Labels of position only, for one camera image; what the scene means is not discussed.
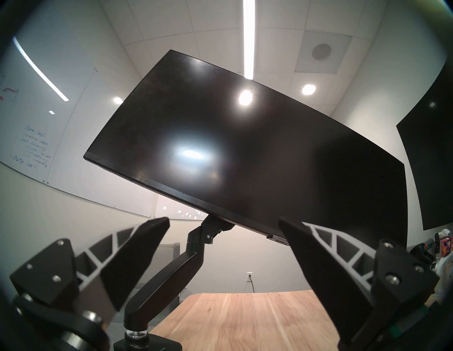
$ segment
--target wooden table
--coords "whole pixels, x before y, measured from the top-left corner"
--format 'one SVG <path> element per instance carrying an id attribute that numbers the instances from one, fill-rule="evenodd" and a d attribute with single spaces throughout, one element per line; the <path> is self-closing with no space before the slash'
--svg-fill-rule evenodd
<path id="1" fill-rule="evenodd" d="M 336 350 L 339 340 L 312 290 L 191 295 L 151 333 L 184 351 Z"/>

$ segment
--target monitor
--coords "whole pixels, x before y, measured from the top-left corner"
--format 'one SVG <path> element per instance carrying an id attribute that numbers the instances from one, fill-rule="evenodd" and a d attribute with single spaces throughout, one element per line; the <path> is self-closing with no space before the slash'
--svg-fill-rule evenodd
<path id="1" fill-rule="evenodd" d="M 170 50 L 84 158 L 268 237 L 287 217 L 405 246 L 404 165 L 334 119 Z"/>
<path id="2" fill-rule="evenodd" d="M 414 175 L 424 230 L 453 222 L 452 96 L 446 64 L 396 126 Z"/>

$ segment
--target monitor arm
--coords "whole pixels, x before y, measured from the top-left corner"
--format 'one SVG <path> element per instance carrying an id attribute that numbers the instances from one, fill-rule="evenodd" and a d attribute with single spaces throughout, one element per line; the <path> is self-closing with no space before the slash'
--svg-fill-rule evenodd
<path id="1" fill-rule="evenodd" d="M 186 251 L 162 268 L 127 303 L 124 310 L 125 339 L 114 344 L 114 350 L 128 350 L 135 345 L 166 342 L 170 349 L 178 349 L 171 341 L 162 340 L 146 333 L 148 323 L 156 317 L 186 287 L 203 264 L 204 244 L 212 244 L 221 231 L 228 231 L 234 224 L 209 215 L 187 235 Z"/>

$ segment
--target whiteboard writing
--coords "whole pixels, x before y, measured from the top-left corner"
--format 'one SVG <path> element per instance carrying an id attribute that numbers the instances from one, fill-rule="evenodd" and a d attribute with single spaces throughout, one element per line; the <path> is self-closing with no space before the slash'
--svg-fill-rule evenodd
<path id="1" fill-rule="evenodd" d="M 50 165 L 52 157 L 46 152 L 48 150 L 46 132 L 27 125 L 17 139 L 18 151 L 10 154 L 15 162 L 31 169 L 45 169 Z"/>

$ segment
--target whiteboard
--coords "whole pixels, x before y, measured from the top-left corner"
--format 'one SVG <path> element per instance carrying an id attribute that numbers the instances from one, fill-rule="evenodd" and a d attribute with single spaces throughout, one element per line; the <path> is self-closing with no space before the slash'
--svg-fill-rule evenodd
<path id="1" fill-rule="evenodd" d="M 63 133 L 50 169 L 50 186 L 110 207 L 151 217 L 156 194 L 83 158 L 119 105 L 95 71 Z"/>
<path id="2" fill-rule="evenodd" d="M 16 38 L 69 101 L 52 90 L 11 42 L 0 62 L 0 161 L 45 182 L 94 67 L 51 1 L 38 7 Z"/>
<path id="3" fill-rule="evenodd" d="M 119 105 L 54 2 L 43 2 L 0 62 L 0 161 L 39 182 L 151 217 L 155 193 L 96 166 L 84 153 Z"/>
<path id="4" fill-rule="evenodd" d="M 173 199 L 158 194 L 154 218 L 168 217 L 170 219 L 181 219 L 188 221 L 202 221 L 207 214 L 195 208 L 184 205 Z"/>

